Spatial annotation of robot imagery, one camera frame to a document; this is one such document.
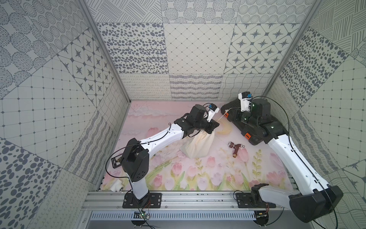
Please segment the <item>white cloth drawstring bag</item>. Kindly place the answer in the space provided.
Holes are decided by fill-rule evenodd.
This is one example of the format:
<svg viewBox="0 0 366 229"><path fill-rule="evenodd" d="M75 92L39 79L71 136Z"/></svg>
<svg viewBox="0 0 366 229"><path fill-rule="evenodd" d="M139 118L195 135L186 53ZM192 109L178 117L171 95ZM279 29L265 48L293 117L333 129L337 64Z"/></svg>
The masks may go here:
<svg viewBox="0 0 366 229"><path fill-rule="evenodd" d="M180 150L190 159L206 157L214 142L214 137L215 131L208 134L203 130L183 144Z"/></svg>

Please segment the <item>dark red garden hose nozzle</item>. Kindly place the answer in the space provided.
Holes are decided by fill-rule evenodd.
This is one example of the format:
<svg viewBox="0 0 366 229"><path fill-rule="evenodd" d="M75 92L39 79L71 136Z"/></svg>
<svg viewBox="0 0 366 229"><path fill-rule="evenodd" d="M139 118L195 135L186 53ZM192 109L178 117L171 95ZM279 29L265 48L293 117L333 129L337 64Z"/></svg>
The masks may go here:
<svg viewBox="0 0 366 229"><path fill-rule="evenodd" d="M232 154L232 156L234 157L234 158L236 158L237 157L237 154L238 154L238 151L239 151L239 149L241 149L241 148L245 148L245 146L243 145L243 144L235 144L235 143L233 143L233 142L229 142L228 143L228 147L229 148L232 148L234 151L233 151L233 154Z"/></svg>

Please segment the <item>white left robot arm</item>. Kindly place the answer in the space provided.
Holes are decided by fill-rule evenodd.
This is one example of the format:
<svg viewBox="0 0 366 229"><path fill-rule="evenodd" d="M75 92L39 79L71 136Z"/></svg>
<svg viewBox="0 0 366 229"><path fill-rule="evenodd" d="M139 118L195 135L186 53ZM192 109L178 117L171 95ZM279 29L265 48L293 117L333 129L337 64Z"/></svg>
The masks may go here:
<svg viewBox="0 0 366 229"><path fill-rule="evenodd" d="M214 130L219 123L213 119L219 112L215 104L196 104L189 113L176 119L169 127L149 138L137 140L132 138L122 148L123 153L118 162L127 173L131 183L130 194L138 204L143 205L149 199L149 190L145 176L149 160L160 150L170 144L189 137L181 151L189 158L201 158L208 155L214 140Z"/></svg>

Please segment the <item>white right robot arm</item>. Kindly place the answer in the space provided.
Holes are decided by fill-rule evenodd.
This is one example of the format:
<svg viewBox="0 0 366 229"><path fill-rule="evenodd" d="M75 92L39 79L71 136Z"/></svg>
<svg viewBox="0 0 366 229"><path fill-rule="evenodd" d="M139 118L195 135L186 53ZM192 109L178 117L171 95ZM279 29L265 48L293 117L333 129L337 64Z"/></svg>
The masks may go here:
<svg viewBox="0 0 366 229"><path fill-rule="evenodd" d="M343 197L338 186L331 186L319 175L293 143L284 125L271 114L266 99L235 99L221 108L221 113L256 146L264 142L279 157L293 176L298 193L292 194L269 183L255 184L251 188L253 206L273 203L292 210L304 223L335 212Z"/></svg>

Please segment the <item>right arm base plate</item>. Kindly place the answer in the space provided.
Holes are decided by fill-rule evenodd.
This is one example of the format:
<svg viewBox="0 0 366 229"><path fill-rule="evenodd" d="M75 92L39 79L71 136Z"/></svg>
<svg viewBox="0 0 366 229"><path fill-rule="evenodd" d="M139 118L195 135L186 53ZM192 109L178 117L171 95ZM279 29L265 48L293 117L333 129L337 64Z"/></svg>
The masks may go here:
<svg viewBox="0 0 366 229"><path fill-rule="evenodd" d="M234 199L240 209L274 209L276 205L273 203L262 201L260 197L248 192L236 192Z"/></svg>

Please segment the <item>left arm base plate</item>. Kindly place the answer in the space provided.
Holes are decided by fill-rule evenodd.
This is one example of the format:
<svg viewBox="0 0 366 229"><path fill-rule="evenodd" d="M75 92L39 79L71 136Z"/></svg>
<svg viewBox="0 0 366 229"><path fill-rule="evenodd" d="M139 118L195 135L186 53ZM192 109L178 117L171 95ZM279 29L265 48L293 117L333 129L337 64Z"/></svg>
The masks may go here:
<svg viewBox="0 0 366 229"><path fill-rule="evenodd" d="M162 193L148 192L142 199L138 199L132 192L124 196L123 209L159 209L161 207Z"/></svg>

